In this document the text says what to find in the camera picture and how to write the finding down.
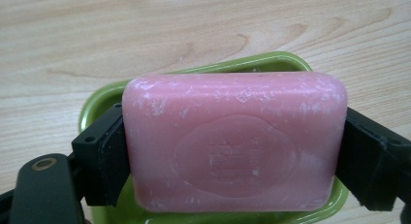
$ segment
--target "light wooden surface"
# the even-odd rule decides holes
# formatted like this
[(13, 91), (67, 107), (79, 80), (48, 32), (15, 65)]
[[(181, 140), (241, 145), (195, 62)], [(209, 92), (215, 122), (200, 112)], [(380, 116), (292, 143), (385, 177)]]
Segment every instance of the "light wooden surface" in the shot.
[[(0, 0), (0, 193), (71, 152), (98, 88), (273, 50), (339, 77), (349, 106), (411, 139), (411, 0)], [(350, 195), (322, 223), (399, 223)]]

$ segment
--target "pink soap bar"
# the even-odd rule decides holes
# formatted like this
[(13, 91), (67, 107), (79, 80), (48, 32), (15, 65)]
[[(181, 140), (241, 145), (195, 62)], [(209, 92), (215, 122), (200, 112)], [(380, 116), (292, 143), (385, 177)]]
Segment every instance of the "pink soap bar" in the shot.
[(312, 210), (329, 198), (347, 111), (315, 72), (151, 75), (123, 94), (140, 206)]

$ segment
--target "table surface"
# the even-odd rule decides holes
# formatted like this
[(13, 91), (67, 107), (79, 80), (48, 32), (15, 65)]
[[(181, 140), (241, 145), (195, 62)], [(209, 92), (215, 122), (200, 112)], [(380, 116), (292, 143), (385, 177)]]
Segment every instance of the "table surface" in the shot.
[[(71, 152), (100, 87), (276, 50), (411, 139), (411, 0), (0, 0), (0, 192), (27, 161)], [(370, 212), (350, 195), (321, 223), (399, 223), (402, 206)]]

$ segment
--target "wood grain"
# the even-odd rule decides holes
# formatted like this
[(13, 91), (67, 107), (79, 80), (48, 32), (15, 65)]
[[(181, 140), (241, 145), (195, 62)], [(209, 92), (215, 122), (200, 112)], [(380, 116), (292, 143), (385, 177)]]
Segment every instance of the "wood grain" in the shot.
[[(70, 153), (103, 85), (273, 50), (339, 77), (351, 108), (411, 139), (411, 0), (0, 0), (0, 192), (30, 159)], [(401, 208), (350, 196), (322, 223), (399, 223)]]

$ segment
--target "plastic dish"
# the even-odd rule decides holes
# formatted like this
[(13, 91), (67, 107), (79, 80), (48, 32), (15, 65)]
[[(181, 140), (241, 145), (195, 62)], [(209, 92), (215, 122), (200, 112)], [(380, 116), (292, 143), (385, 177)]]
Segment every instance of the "plastic dish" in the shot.
[[(301, 58), (289, 52), (269, 52), (232, 61), (212, 64), (174, 73), (237, 73), (311, 71)], [(115, 82), (96, 91), (85, 103), (80, 117), (79, 130), (84, 130), (110, 106), (121, 102), (126, 81)], [(314, 223), (337, 213), (344, 205), (348, 190), (334, 179), (329, 201), (313, 211), (289, 212), (218, 212), (218, 213), (152, 213), (140, 208), (134, 196), (132, 179), (128, 179), (120, 194), (116, 208), (95, 207), (92, 209), (96, 224), (170, 224), (170, 223)]]

